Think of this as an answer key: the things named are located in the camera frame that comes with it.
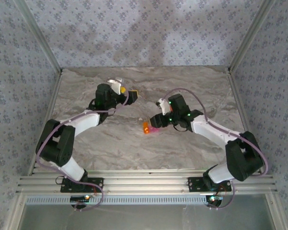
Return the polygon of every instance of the robotic arm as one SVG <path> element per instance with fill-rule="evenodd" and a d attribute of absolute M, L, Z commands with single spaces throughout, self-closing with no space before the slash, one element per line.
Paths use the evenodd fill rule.
<path fill-rule="evenodd" d="M 73 120 L 73 118 L 81 116 L 81 114 L 78 114 L 69 118 L 68 120 L 73 121 L 68 125 L 63 125 L 55 132 L 43 148 L 40 157 L 51 162 L 53 166 L 57 167 L 70 178 L 76 181 L 86 182 L 86 170 L 78 165 L 72 157 L 74 138 L 85 130 L 100 125 L 109 116 L 109 113 L 99 113 L 98 111 L 107 111 L 111 108 L 116 108 L 118 104 L 123 104 L 126 101 L 127 97 L 121 94 L 125 89 L 121 87 L 120 81 L 121 79 L 117 82 L 110 81 L 110 83 L 112 83 L 111 86 L 108 84 L 98 85 L 96 98 L 93 99 L 88 108 L 82 112 L 85 116 Z M 128 91 L 128 95 L 129 98 L 126 105 L 134 103 L 138 98 L 137 91 Z M 36 147 L 36 153 L 52 130 L 66 120 L 67 119 L 57 121 L 51 119 L 46 122 Z"/>
<path fill-rule="evenodd" d="M 219 187 L 219 183 L 225 180 L 237 179 L 244 181 L 247 177 L 263 166 L 263 160 L 256 150 L 232 135 L 228 135 L 212 127 L 208 122 L 227 131 L 247 139 L 257 148 L 258 144 L 251 132 L 239 133 L 225 128 L 211 120 L 206 121 L 205 116 L 198 110 L 190 110 L 183 96 L 175 94 L 169 97 L 168 102 L 159 99 L 157 105 L 162 113 L 150 119 L 152 127 L 160 128 L 180 125 L 185 131 L 200 134 L 216 143 L 226 151 L 227 161 L 217 164 L 203 174 L 203 180 L 208 190 Z"/>

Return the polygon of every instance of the wall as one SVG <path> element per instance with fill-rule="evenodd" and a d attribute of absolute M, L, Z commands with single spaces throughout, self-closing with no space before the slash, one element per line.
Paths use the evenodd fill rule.
<path fill-rule="evenodd" d="M 12 0 L 0 0 L 0 229 L 28 171 L 57 73 Z"/>
<path fill-rule="evenodd" d="M 278 0 L 235 71 L 288 217 L 288 0 Z"/>
<path fill-rule="evenodd" d="M 26 0 L 62 67 L 227 66 L 261 1 Z"/>

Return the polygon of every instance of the marble surface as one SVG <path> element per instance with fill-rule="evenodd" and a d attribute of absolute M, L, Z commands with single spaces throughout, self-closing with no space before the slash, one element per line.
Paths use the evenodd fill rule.
<path fill-rule="evenodd" d="M 73 157 L 87 170 L 207 169 L 224 160 L 220 147 L 195 133 L 178 132 L 172 126 L 143 133 L 142 123 L 161 112 L 155 102 L 176 87 L 195 92 L 214 121 L 243 131 L 223 67 L 64 69 L 53 118 L 81 113 L 95 98 L 97 85 L 114 77 L 124 78 L 129 89 L 139 91 L 139 98 L 76 137 Z M 191 95 L 182 95 L 191 109 L 202 111 Z"/>

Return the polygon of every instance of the orange block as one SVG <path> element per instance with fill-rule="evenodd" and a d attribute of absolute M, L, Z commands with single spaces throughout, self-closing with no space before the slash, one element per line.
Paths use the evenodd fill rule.
<path fill-rule="evenodd" d="M 143 122 L 143 131 L 145 134 L 149 134 L 148 122 Z"/>

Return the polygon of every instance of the cable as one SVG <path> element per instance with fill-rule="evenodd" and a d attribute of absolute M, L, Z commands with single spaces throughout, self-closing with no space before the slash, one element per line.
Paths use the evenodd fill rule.
<path fill-rule="evenodd" d="M 55 183 L 61 185 L 62 183 L 58 183 L 57 179 L 59 179 L 60 177 L 64 178 L 64 176 L 57 176 L 57 178 L 55 179 Z"/>
<path fill-rule="evenodd" d="M 121 83 L 121 85 L 122 85 L 123 87 L 125 87 L 126 92 L 127 92 L 126 100 L 124 101 L 124 103 L 123 103 L 119 108 L 114 109 L 114 111 L 117 111 L 117 110 L 121 109 L 122 107 L 124 107 L 124 106 L 126 105 L 126 103 L 128 102 L 128 99 L 129 99 L 128 89 L 127 89 L 127 87 L 126 87 L 121 81 L 119 81 L 119 80 L 114 80 L 114 79 L 110 79 L 110 80 L 117 81 L 117 82 Z M 48 135 L 48 137 L 45 139 L 45 141 L 44 141 L 43 144 L 40 146 L 40 148 L 39 148 L 39 150 L 38 150 L 38 152 L 37 152 L 37 154 L 36 154 L 36 162 L 37 162 L 37 164 L 39 164 L 41 167 L 46 168 L 46 169 L 50 169 L 50 170 L 54 170 L 54 171 L 62 174 L 65 178 L 68 178 L 69 180 L 71 180 L 72 182 L 74 182 L 74 183 L 76 183 L 76 184 L 89 185 L 89 186 L 92 186 L 92 187 L 96 187 L 96 188 L 98 188 L 98 189 L 101 191 L 101 199 L 100 199 L 100 201 L 99 201 L 96 205 L 91 206 L 91 207 L 87 207 L 87 208 L 84 208 L 84 209 L 77 209 L 77 208 L 75 208 L 75 210 L 77 210 L 77 211 L 89 211 L 89 210 L 91 210 L 91 209 L 93 209 L 93 208 L 95 208 L 95 207 L 98 207 L 98 206 L 103 202 L 103 199 L 104 199 L 104 191 L 103 191 L 102 188 L 101 188 L 99 185 L 97 185 L 97 184 L 88 183 L 88 182 L 76 181 L 76 180 L 74 180 L 73 178 L 70 178 L 70 177 L 69 177 L 67 174 L 65 174 L 64 172 L 60 171 L 59 169 L 54 168 L 54 167 L 51 167 L 51 166 L 44 165 L 43 163 L 40 162 L 40 154 L 41 154 L 41 152 L 43 151 L 44 147 L 46 146 L 47 142 L 52 138 L 52 136 L 55 134 L 55 132 L 57 132 L 58 129 L 59 129 L 60 127 L 62 127 L 63 125 L 68 124 L 68 123 L 70 123 L 70 122 L 72 122 L 72 121 L 75 121 L 75 120 L 77 120 L 77 119 L 79 119 L 79 118 L 81 118 L 81 117 L 83 117 L 83 116 L 89 115 L 89 114 L 108 113 L 109 111 L 113 111 L 113 110 L 89 111 L 89 112 L 87 112 L 87 113 L 81 113 L 81 114 L 79 114 L 79 115 L 77 115 L 77 116 L 75 116 L 75 117 L 73 117 L 73 118 L 71 118 L 71 119 L 69 119 L 69 120 L 63 121 L 62 123 L 60 123 L 57 127 L 55 127 L 55 128 L 52 130 L 52 132 L 51 132 L 51 133 Z"/>
<path fill-rule="evenodd" d="M 225 204 L 225 205 L 222 206 L 222 207 L 217 207 L 217 206 L 208 204 L 208 205 L 207 205 L 208 207 L 210 207 L 210 208 L 213 207 L 214 209 L 219 210 L 219 209 L 224 209 L 224 208 L 228 207 L 228 206 L 232 203 L 232 201 L 234 200 L 234 197 L 235 197 L 235 193 L 236 193 L 236 192 L 235 192 L 235 185 L 234 185 L 233 181 L 231 180 L 230 182 L 231 182 L 231 186 L 232 186 L 232 196 L 231 196 L 230 200 L 228 201 L 228 203 Z"/>
<path fill-rule="evenodd" d="M 187 128 L 186 128 L 185 130 L 182 130 L 182 131 L 181 131 L 181 130 L 178 130 L 178 129 L 176 128 L 176 126 L 177 126 L 177 125 L 175 125 L 175 126 L 173 126 L 173 127 L 174 127 L 174 129 L 175 129 L 176 131 L 178 131 L 178 132 L 186 132 L 186 131 L 188 131 Z"/>
<path fill-rule="evenodd" d="M 216 192 L 216 194 L 214 196 L 217 196 L 219 194 L 219 192 L 221 192 L 221 188 L 224 189 L 225 195 L 226 195 L 226 193 L 227 193 L 226 188 L 223 185 L 220 184 L 219 189 L 217 190 L 217 192 Z"/>
<path fill-rule="evenodd" d="M 262 174 L 252 175 L 252 176 L 263 176 L 263 175 L 266 175 L 266 174 L 267 174 L 267 172 L 268 172 L 268 161 L 267 161 L 266 157 L 264 156 L 264 154 L 260 151 L 260 149 L 259 149 L 257 146 L 255 146 L 253 143 L 251 143 L 250 141 L 248 141 L 247 139 L 245 139 L 245 138 L 243 138 L 243 137 L 241 137 L 241 136 L 239 136 L 239 135 L 237 135 L 237 134 L 230 133 L 230 132 L 228 132 L 228 131 L 226 131 L 226 130 L 224 130 L 224 129 L 222 129 L 222 128 L 214 125 L 214 124 L 212 124 L 212 123 L 208 120 L 208 115 L 207 115 L 207 111 L 206 111 L 205 106 L 203 105 L 203 103 L 201 102 L 201 100 L 198 98 L 198 96 L 196 96 L 195 93 L 193 93 L 191 90 L 188 90 L 188 89 L 185 89 L 185 88 L 175 88 L 175 89 L 172 89 L 172 90 L 170 90 L 170 91 L 162 98 L 162 100 L 167 99 L 167 97 L 169 96 L 170 93 L 172 93 L 172 92 L 174 92 L 174 91 L 178 91 L 178 90 L 187 91 L 187 92 L 189 92 L 190 94 L 192 94 L 192 95 L 196 98 L 196 100 L 197 100 L 197 101 L 199 102 L 199 104 L 202 106 L 203 111 L 204 111 L 205 120 L 206 120 L 206 122 L 207 122 L 210 126 L 212 126 L 213 128 L 215 128 L 215 129 L 217 129 L 217 130 L 219 130 L 219 131 L 221 131 L 221 132 L 223 132 L 223 133 L 225 133 L 225 134 L 228 134 L 228 135 L 231 135 L 231 136 L 233 136 L 233 137 L 239 138 L 240 140 L 242 140 L 243 142 L 247 143 L 249 146 L 251 146 L 253 149 L 255 149 L 255 150 L 258 152 L 258 154 L 260 155 L 260 157 L 262 158 L 262 160 L 263 160 L 263 162 L 264 162 L 264 172 L 263 172 Z"/>

